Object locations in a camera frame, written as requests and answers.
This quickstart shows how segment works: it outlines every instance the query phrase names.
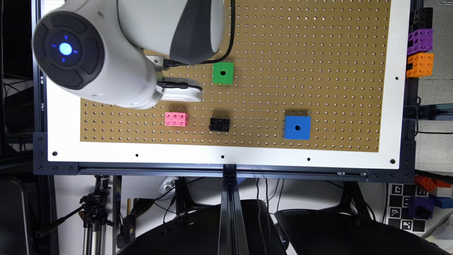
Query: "green block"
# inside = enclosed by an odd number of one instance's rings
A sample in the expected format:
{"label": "green block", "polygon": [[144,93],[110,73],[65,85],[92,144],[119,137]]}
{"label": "green block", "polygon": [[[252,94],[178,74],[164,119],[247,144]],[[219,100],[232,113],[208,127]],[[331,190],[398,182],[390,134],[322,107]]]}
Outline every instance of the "green block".
{"label": "green block", "polygon": [[234,64],[230,62],[214,63],[212,70],[212,83],[233,84]]}

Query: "black block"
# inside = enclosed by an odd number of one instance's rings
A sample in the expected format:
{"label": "black block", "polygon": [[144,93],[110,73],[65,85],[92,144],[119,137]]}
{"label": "black block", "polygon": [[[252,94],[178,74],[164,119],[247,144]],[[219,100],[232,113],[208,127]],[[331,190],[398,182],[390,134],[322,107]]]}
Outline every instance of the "black block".
{"label": "black block", "polygon": [[210,130],[228,132],[229,131],[229,119],[211,118]]}

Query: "pink lego brick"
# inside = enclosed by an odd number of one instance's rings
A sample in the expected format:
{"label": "pink lego brick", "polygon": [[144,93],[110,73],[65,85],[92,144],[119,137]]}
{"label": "pink lego brick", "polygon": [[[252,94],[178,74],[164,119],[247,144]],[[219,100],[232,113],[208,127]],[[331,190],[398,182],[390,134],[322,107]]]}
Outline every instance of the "pink lego brick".
{"label": "pink lego brick", "polygon": [[185,127],[188,125],[189,115],[187,113],[165,112],[165,125],[174,127]]}

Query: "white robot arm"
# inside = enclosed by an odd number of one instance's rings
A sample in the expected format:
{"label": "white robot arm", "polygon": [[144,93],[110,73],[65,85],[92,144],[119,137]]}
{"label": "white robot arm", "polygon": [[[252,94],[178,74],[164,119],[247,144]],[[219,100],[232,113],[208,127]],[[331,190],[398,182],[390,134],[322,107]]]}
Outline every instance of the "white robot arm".
{"label": "white robot arm", "polygon": [[201,101],[196,81],[163,78],[143,48],[201,63],[219,49],[223,13],[223,0],[68,0],[40,20],[33,52],[48,78],[92,101],[137,109]]}

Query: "brown pegboard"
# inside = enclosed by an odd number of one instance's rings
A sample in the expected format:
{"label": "brown pegboard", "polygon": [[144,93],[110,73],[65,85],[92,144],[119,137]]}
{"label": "brown pegboard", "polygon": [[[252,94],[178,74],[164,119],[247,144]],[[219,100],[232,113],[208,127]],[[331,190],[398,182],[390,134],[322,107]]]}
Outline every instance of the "brown pegboard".
{"label": "brown pegboard", "polygon": [[[203,102],[140,111],[82,100],[81,141],[378,152],[390,1],[236,5],[234,84],[212,84],[211,64],[183,66],[164,75],[199,81]],[[228,34],[229,24],[216,58]],[[188,113],[189,126],[166,127],[166,111]],[[311,139],[284,139],[285,115],[311,116]],[[230,131],[210,132],[211,117],[230,118]]]}

